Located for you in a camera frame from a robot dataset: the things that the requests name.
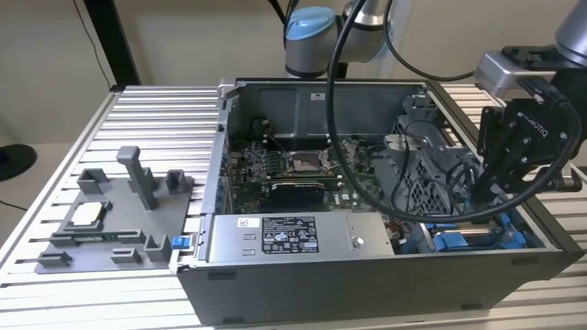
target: sticker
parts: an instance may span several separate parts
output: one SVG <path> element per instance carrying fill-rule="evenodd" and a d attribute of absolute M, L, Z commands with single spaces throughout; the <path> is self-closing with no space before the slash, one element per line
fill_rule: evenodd
<path fill-rule="evenodd" d="M 314 217 L 263 218 L 263 252 L 317 253 L 319 252 L 319 233 Z"/>
<path fill-rule="evenodd" d="M 326 93 L 311 93 L 310 94 L 310 100 L 311 101 L 325 101 L 327 98 Z"/>
<path fill-rule="evenodd" d="M 237 227 L 259 228 L 259 224 L 261 224 L 259 218 L 239 218 Z"/>

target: floor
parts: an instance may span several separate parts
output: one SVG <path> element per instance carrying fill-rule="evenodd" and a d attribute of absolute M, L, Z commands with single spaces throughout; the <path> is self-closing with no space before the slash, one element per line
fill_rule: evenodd
<path fill-rule="evenodd" d="M 0 182 L 0 199 L 23 208 L 28 208 L 38 198 L 72 144 L 32 144 L 31 146 L 38 154 L 35 165 L 18 177 Z M 0 246 L 11 235 L 24 213 L 24 211 L 0 204 Z"/>

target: white label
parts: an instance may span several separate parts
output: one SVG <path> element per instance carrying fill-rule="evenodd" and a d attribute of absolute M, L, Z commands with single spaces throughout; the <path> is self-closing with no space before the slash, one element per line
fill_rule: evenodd
<path fill-rule="evenodd" d="M 310 94 L 311 101 L 325 101 L 326 98 L 327 98 L 327 96 L 325 93 L 311 93 Z"/>
<path fill-rule="evenodd" d="M 239 218 L 237 227 L 259 228 L 261 218 Z"/>

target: motherboard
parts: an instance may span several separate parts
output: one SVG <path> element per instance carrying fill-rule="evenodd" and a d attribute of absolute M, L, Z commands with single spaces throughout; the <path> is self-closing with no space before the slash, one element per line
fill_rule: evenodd
<path fill-rule="evenodd" d="M 325 146 L 309 149 L 309 146 Z M 345 139 L 343 153 L 362 187 L 382 196 L 383 189 L 362 140 Z M 231 187 L 237 214 L 325 212 L 350 210 L 374 212 L 349 183 L 333 147 L 326 141 L 303 145 L 275 138 L 253 141 L 231 152 Z"/>

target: green circuit board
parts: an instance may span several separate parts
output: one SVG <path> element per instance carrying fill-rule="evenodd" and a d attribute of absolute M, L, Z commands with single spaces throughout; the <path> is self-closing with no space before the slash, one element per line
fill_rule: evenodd
<path fill-rule="evenodd" d="M 381 195 L 383 191 L 374 169 L 369 165 L 366 147 L 350 140 L 345 140 L 342 146 L 359 183 L 371 195 Z M 347 181 L 333 148 L 311 151 L 267 151 L 263 145 L 253 144 L 231 153 L 231 182 L 237 214 L 375 211 Z M 286 185 L 317 187 L 323 193 L 322 200 L 313 200 L 313 203 L 302 203 L 302 205 L 277 206 L 273 194 L 277 188 L 286 188 Z M 295 192 L 293 196 L 303 197 Z"/>

